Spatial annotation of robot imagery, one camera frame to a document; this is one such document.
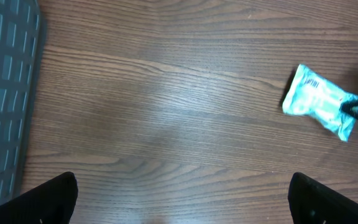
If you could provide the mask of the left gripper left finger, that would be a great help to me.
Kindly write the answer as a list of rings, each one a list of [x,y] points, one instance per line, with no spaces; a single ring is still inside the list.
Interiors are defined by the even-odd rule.
[[[77,198],[75,175],[64,172],[0,205],[0,224],[69,223]]]

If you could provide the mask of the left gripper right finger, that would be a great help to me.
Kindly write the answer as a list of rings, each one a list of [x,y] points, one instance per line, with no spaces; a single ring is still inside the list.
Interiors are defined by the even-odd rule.
[[[358,203],[301,172],[291,178],[288,203],[294,224],[358,224]]]

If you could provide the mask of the teal snack packet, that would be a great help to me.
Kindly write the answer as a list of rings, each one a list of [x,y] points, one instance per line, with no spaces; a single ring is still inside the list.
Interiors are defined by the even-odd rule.
[[[344,91],[306,65],[300,64],[285,95],[282,109],[285,114],[316,119],[324,128],[346,142],[356,119],[341,111],[341,106],[357,100],[357,95]]]

